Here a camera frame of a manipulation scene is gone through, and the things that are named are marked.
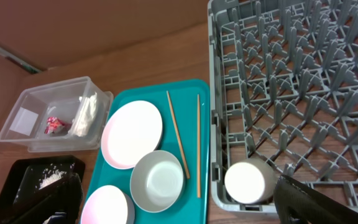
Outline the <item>white napkin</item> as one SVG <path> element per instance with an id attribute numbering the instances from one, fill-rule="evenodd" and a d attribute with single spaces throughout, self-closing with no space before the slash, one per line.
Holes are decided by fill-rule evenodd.
<path id="1" fill-rule="evenodd" d="M 68 133 L 78 137 L 85 137 L 98 112 L 98 94 L 94 93 L 89 97 L 80 96 L 79 101 L 83 103 L 83 107 L 80 109 L 80 117 L 73 119 Z"/>

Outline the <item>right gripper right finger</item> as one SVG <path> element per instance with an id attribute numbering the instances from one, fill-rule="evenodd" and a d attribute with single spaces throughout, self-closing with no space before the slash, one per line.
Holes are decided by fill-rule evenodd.
<path id="1" fill-rule="evenodd" d="M 358 223 L 357 212 L 287 175 L 278 178 L 273 201 L 281 223 Z"/>

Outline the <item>wooden chopstick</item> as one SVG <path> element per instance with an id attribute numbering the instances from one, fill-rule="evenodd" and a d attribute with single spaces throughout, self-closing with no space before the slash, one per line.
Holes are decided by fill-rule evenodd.
<path id="1" fill-rule="evenodd" d="M 177 120 L 176 120 L 176 117 L 175 117 L 175 112 L 174 112 L 174 108 L 173 108 L 173 105 L 172 105 L 172 100 L 170 98 L 170 93 L 169 93 L 168 90 L 166 91 L 166 94 L 167 94 L 167 100 L 168 100 L 168 104 L 169 104 L 169 108 L 170 108 L 170 114 L 171 114 L 171 117 L 172 117 L 173 127 L 175 129 L 175 134 L 176 134 L 176 137 L 177 137 L 177 143 L 178 143 L 178 146 L 179 146 L 179 149 L 180 149 L 181 159 L 182 159 L 183 166 L 184 166 L 184 169 L 185 169 L 186 178 L 190 179 L 190 171 L 188 169 L 188 164 L 187 164 L 187 161 L 186 161 L 186 156 L 185 156 L 185 152 L 184 152 L 184 149 L 183 149 L 183 144 L 182 144 L 181 137 L 180 137 L 180 132 L 178 130 Z"/>
<path id="2" fill-rule="evenodd" d="M 201 105 L 197 95 L 197 197 L 201 198 Z"/>

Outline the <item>grey bowl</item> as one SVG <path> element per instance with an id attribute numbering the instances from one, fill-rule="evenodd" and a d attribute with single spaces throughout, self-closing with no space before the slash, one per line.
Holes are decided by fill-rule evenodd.
<path id="1" fill-rule="evenodd" d="M 170 152 L 150 152 L 132 170 L 131 197 L 146 212 L 160 213 L 169 209 L 181 197 L 184 188 L 184 171 Z"/>

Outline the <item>white rice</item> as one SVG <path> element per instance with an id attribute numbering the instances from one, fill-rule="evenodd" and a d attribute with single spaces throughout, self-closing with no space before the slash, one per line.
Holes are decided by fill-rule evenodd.
<path id="1" fill-rule="evenodd" d="M 67 174 L 67 171 L 64 170 L 62 164 L 53 165 L 43 168 L 41 173 L 41 178 L 39 179 L 39 185 L 37 188 L 43 189 L 54 182 L 62 179 Z"/>

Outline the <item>large white plate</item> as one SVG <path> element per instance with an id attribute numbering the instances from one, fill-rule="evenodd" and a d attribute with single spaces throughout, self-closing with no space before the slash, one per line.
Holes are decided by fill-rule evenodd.
<path id="1" fill-rule="evenodd" d="M 104 160 L 116 169 L 131 169 L 162 139 L 163 121 L 157 107 L 144 100 L 126 103 L 109 118 L 101 137 Z"/>

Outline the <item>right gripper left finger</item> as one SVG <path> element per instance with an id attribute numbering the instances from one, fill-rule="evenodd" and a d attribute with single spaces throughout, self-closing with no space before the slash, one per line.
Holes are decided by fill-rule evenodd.
<path id="1" fill-rule="evenodd" d="M 57 212 L 66 213 L 59 223 L 75 223 L 82 199 L 81 179 L 73 173 L 0 210 L 0 223 L 43 223 Z"/>

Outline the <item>red sauce packet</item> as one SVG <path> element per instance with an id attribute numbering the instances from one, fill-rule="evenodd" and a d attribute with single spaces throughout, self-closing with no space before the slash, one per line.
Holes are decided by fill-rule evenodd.
<path id="1" fill-rule="evenodd" d="M 67 123 L 57 117 L 51 116 L 47 119 L 44 133 L 48 135 L 59 134 L 63 131 L 68 131 L 70 128 L 71 123 Z"/>

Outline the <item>small white cup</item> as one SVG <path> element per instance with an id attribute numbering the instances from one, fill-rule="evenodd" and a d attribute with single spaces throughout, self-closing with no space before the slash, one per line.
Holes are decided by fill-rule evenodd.
<path id="1" fill-rule="evenodd" d="M 254 204 L 273 195 L 278 177 L 261 159 L 246 159 L 230 166 L 224 177 L 226 192 L 235 201 Z"/>

